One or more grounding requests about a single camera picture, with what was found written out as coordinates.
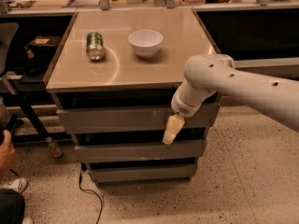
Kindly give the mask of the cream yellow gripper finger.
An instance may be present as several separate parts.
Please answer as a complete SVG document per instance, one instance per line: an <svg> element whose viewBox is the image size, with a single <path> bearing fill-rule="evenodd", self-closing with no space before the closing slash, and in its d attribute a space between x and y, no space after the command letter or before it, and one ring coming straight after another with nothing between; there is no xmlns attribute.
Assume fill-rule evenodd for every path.
<svg viewBox="0 0 299 224"><path fill-rule="evenodd" d="M185 119L180 115L170 116L166 123L163 143L166 145L171 145L184 124Z"/></svg>

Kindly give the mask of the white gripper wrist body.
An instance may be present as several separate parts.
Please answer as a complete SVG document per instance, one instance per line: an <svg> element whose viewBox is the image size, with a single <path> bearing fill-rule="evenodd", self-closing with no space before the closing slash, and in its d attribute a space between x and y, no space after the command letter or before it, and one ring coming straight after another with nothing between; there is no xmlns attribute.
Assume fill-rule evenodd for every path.
<svg viewBox="0 0 299 224"><path fill-rule="evenodd" d="M183 118L192 117L199 109L201 103L196 96L187 92L176 91L171 100L173 112Z"/></svg>

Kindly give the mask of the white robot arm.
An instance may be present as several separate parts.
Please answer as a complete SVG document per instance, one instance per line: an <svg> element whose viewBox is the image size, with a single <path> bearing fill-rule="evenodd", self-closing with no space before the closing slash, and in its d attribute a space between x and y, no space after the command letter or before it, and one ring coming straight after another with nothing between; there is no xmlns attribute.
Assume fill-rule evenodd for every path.
<svg viewBox="0 0 299 224"><path fill-rule="evenodd" d="M228 95L267 117L299 132L299 82L235 69L228 55L194 55L183 68L184 80L171 100L174 112L166 123L163 142L174 139L201 104L216 92Z"/></svg>

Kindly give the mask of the person's hand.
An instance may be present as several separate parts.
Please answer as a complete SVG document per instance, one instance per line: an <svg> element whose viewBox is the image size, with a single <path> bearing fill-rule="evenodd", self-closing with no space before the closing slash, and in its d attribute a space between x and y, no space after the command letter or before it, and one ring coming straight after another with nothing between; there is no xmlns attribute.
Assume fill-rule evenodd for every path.
<svg viewBox="0 0 299 224"><path fill-rule="evenodd" d="M8 130L3 130L4 140L0 145L0 179L13 168L17 162L17 153Z"/></svg>

